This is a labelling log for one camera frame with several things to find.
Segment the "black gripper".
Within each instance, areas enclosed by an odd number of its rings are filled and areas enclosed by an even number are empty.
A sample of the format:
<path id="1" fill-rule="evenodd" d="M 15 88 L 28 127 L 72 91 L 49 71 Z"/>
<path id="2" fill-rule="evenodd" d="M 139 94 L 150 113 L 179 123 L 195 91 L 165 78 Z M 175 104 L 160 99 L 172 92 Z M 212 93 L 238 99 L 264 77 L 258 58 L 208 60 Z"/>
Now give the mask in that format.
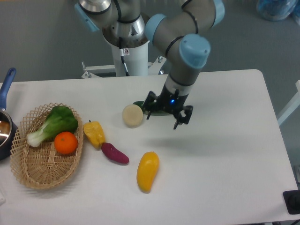
<path id="1" fill-rule="evenodd" d="M 180 96 L 178 89 L 171 93 L 165 85 L 159 96 L 150 91 L 142 105 L 143 110 L 147 112 L 146 119 L 148 120 L 153 112 L 164 111 L 176 119 L 174 130 L 178 125 L 187 125 L 193 113 L 192 105 L 184 106 L 187 97 L 188 94 Z"/>

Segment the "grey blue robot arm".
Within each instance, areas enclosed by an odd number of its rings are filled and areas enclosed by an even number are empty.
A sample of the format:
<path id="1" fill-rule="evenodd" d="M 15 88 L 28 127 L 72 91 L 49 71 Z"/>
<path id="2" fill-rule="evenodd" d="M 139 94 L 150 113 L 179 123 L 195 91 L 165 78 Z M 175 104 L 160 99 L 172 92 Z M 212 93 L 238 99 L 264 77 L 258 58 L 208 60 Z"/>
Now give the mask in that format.
<path id="1" fill-rule="evenodd" d="M 172 114 L 176 125 L 188 124 L 193 107 L 185 105 L 205 66 L 210 44 L 203 33 L 222 21 L 220 0 L 184 0 L 181 13 L 148 17 L 138 0 L 79 0 L 75 10 L 91 31 L 101 31 L 111 46 L 117 76 L 147 75 L 148 45 L 154 45 L 171 63 L 159 95 L 149 92 L 142 109 Z"/>

